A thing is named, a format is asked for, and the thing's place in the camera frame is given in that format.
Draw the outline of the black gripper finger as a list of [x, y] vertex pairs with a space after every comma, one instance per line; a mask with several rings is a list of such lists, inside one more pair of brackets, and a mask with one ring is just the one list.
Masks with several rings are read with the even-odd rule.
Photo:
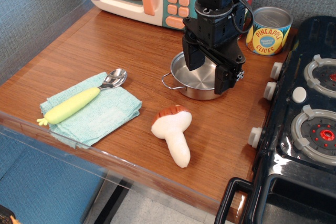
[[235, 72], [229, 65], [220, 64], [215, 69], [215, 94], [222, 94], [224, 91], [233, 88], [235, 85]]
[[200, 51], [199, 44], [196, 41], [191, 40], [188, 36], [183, 36], [182, 47], [189, 71], [196, 70], [204, 64], [205, 55]]

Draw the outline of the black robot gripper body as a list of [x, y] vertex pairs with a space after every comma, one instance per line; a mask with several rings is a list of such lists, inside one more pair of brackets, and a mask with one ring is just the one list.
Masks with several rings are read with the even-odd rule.
[[243, 32], [245, 7], [240, 2], [228, 1], [222, 9], [210, 9], [195, 3], [195, 10], [196, 18], [187, 17], [183, 20], [183, 36], [196, 41], [205, 59], [216, 66], [223, 63], [229, 65], [235, 72], [235, 80], [239, 80], [245, 58], [237, 39]]

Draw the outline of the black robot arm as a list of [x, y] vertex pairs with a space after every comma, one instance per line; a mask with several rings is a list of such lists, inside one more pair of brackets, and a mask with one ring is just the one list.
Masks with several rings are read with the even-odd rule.
[[245, 63], [238, 37], [244, 28], [245, 13], [252, 13], [247, 0], [196, 0], [196, 18], [183, 19], [182, 46], [190, 71], [201, 67], [206, 59], [215, 65], [214, 92], [222, 94], [243, 77]]

